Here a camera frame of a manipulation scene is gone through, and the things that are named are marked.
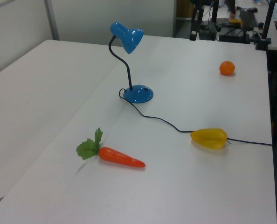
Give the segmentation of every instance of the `black cable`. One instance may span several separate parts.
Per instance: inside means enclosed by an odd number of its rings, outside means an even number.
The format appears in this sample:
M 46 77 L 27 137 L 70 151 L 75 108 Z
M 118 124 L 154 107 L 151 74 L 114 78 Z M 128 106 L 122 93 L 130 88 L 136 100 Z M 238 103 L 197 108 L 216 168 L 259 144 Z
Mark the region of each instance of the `black cable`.
M 209 25 L 209 20 L 210 20 L 210 13 L 211 13 L 212 6 L 209 9 L 209 16 L 208 16 L 208 25 Z
M 211 8 L 212 8 L 212 6 L 210 7 L 210 9 L 211 9 Z M 209 12 L 210 9 L 208 9 L 208 11 L 203 15 L 203 17 Z
M 136 110 L 140 113 L 140 115 L 142 115 L 144 118 L 153 118 L 153 119 L 162 120 L 163 122 L 166 122 L 167 124 L 169 124 L 170 126 L 172 126 L 173 128 L 175 128 L 178 132 L 181 132 L 181 133 L 191 133 L 191 132 L 194 132 L 194 131 L 181 131 L 181 130 L 179 130 L 178 128 L 176 128 L 175 125 L 172 125 L 170 122 L 168 122 L 168 121 L 166 121 L 166 120 L 163 120 L 162 118 L 143 115 L 142 112 L 139 111 L 139 109 L 138 109 L 132 102 L 128 101 L 127 99 L 125 99 L 124 97 L 121 96 L 120 93 L 121 93 L 122 90 L 125 91 L 126 89 L 120 89 L 120 91 L 119 91 L 119 97 L 120 97 L 121 99 L 127 101 L 131 106 L 133 106 L 134 109 L 136 109 Z
M 139 111 L 139 109 L 130 101 L 128 101 L 127 99 L 125 99 L 124 97 L 121 96 L 121 91 L 122 90 L 126 90 L 126 89 L 120 89 L 119 91 L 119 97 L 123 100 L 125 100 L 126 102 L 128 102 L 131 106 L 134 107 L 134 109 L 136 109 L 140 115 L 142 115 L 144 118 L 152 118 L 152 119 L 158 119 L 158 120 L 161 120 L 167 124 L 169 124 L 170 126 L 172 126 L 174 129 L 176 129 L 178 132 L 180 133 L 191 133 L 191 132 L 194 132 L 194 131 L 181 131 L 179 130 L 178 128 L 176 128 L 175 125 L 171 124 L 170 122 L 162 119 L 162 118 L 158 118 L 158 117 L 153 117 L 153 116 L 146 116 L 146 115 L 143 115 L 141 111 Z M 230 138 L 227 138 L 227 140 L 231 140 L 231 141 L 238 141 L 238 142 L 244 142 L 244 143 L 249 143 L 249 144 L 257 144 L 257 145 L 264 145 L 264 146 L 272 146 L 271 144 L 267 144 L 267 143 L 260 143 L 260 142 L 252 142 L 252 141 L 243 141 L 243 140 L 237 140 L 237 139 L 230 139 Z

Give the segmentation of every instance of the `lamp shade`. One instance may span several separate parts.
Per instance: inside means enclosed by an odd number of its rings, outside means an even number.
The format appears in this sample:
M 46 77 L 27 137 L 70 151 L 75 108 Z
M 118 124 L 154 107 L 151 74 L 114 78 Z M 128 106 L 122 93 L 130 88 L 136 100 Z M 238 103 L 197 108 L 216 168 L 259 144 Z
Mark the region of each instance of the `lamp shade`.
M 130 54 L 138 46 L 144 35 L 144 31 L 140 29 L 127 29 L 119 22 L 111 25 L 111 33 L 119 38 L 125 51 Z

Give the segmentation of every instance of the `lamp base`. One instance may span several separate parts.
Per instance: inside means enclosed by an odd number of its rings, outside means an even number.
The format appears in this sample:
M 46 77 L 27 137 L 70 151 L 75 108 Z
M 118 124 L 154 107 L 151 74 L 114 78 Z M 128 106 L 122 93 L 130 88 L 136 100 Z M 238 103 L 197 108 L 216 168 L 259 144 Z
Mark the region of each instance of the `lamp base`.
M 132 90 L 127 88 L 123 97 L 132 103 L 140 104 L 149 101 L 153 97 L 153 91 L 144 85 L 134 85 Z

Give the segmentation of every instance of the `toy vegetable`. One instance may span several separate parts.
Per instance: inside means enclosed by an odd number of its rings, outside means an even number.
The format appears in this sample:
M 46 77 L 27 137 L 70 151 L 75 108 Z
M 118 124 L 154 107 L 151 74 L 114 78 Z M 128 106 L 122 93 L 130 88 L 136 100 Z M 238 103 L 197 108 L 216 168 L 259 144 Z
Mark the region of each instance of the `toy vegetable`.
M 145 164 L 140 160 L 127 156 L 112 148 L 100 147 L 102 134 L 103 132 L 100 130 L 100 128 L 98 128 L 95 131 L 95 141 L 92 139 L 87 139 L 76 148 L 77 154 L 82 157 L 83 160 L 98 154 L 101 159 L 110 162 L 132 167 L 145 167 Z
M 202 146 L 219 149 L 225 146 L 227 134 L 220 128 L 200 129 L 190 134 L 191 138 Z

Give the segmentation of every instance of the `white wall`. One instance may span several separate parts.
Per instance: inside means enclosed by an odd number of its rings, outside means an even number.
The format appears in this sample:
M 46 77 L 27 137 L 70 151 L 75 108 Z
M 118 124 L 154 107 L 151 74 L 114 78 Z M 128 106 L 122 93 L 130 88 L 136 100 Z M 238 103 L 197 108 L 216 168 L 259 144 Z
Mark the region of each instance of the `white wall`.
M 173 36 L 176 0 L 51 0 L 62 41 L 108 44 L 118 21 L 145 35 Z
M 0 71 L 48 39 L 43 0 L 14 0 L 0 7 Z

